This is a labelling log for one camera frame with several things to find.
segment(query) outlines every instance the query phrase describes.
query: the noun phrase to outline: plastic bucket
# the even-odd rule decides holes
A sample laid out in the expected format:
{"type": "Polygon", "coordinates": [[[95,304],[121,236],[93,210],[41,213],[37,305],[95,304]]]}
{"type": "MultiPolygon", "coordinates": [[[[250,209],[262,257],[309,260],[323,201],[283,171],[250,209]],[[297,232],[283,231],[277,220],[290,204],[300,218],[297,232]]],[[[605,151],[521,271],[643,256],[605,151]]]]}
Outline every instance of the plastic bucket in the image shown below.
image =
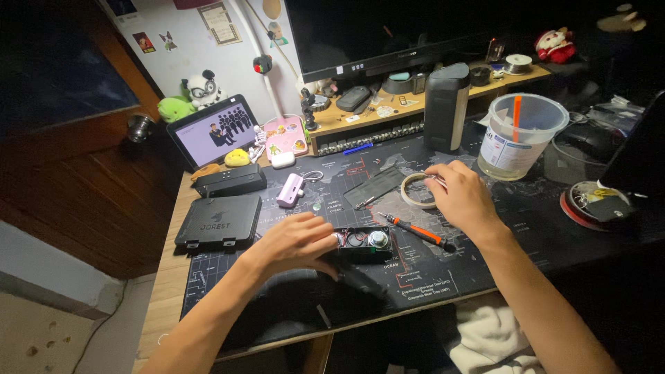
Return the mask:
{"type": "Polygon", "coordinates": [[[497,97],[489,105],[489,115],[478,166],[499,180],[524,177],[547,143],[570,119],[561,104],[527,93],[497,97]],[[516,96],[522,96],[519,127],[513,126],[516,96]]]}

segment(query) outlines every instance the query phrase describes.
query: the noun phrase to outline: black speaker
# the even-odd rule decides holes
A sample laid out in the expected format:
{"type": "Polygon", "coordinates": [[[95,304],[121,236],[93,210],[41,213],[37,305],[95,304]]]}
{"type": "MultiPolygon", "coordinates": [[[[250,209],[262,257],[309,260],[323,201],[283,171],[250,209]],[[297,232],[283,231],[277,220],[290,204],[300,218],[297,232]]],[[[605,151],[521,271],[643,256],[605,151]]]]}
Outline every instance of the black speaker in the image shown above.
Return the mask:
{"type": "Polygon", "coordinates": [[[469,67],[456,63],[435,70],[425,86],[425,146],[439,152],[460,147],[471,79],[469,67]]]}

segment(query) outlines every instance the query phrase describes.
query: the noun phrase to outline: tape roll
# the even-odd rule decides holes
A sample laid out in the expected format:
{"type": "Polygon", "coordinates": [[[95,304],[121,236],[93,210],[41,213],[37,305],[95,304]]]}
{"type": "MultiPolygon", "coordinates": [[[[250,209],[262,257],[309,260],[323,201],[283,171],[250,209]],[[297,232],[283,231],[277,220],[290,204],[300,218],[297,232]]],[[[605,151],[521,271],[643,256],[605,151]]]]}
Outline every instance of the tape roll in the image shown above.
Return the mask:
{"type": "Polygon", "coordinates": [[[417,201],[413,200],[412,198],[410,198],[406,195],[406,185],[407,184],[409,184],[409,183],[411,183],[415,180],[425,179],[425,178],[429,178],[429,177],[430,176],[425,174],[425,173],[413,173],[413,174],[409,175],[408,177],[406,177],[402,181],[402,188],[401,188],[401,190],[402,190],[401,191],[402,199],[404,199],[404,201],[407,204],[409,204],[409,206],[411,206],[413,208],[418,208],[418,209],[434,209],[434,208],[436,208],[436,202],[428,202],[428,203],[417,202],[417,201]]]}

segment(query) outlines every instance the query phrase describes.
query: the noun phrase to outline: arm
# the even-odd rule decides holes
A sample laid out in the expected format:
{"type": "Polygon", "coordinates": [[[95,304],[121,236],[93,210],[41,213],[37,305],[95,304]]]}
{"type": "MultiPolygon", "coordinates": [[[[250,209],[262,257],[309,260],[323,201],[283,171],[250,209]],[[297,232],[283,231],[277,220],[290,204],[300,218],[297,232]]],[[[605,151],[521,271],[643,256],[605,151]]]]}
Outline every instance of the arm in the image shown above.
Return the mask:
{"type": "Polygon", "coordinates": [[[425,183],[448,222],[464,231],[482,253],[545,370],[550,374],[618,373],[579,314],[501,222],[478,174],[460,161],[432,166],[425,173],[446,179],[448,191],[433,180],[425,183]]]}
{"type": "Polygon", "coordinates": [[[141,374],[209,373],[231,326],[273,274],[311,268],[337,277],[318,260],[337,248],[333,225],[312,213],[293,214],[268,230],[192,310],[162,339],[141,374]]]}

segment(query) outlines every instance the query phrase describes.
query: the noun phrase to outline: orange screwdriver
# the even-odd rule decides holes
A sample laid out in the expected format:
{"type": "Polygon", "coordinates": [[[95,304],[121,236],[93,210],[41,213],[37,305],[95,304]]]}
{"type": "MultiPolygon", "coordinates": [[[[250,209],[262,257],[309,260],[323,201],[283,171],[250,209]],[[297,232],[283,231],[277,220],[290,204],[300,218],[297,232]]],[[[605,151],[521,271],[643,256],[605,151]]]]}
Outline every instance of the orange screwdriver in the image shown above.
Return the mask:
{"type": "Polygon", "coordinates": [[[437,236],[423,228],[413,226],[411,225],[411,223],[403,221],[395,216],[391,216],[390,214],[383,214],[381,212],[379,212],[379,214],[384,216],[386,220],[391,224],[394,224],[395,226],[405,229],[411,234],[414,234],[415,236],[418,236],[420,239],[423,239],[427,243],[431,243],[437,247],[443,248],[446,252],[453,253],[457,250],[455,246],[448,243],[447,239],[443,239],[440,236],[437,236]]]}

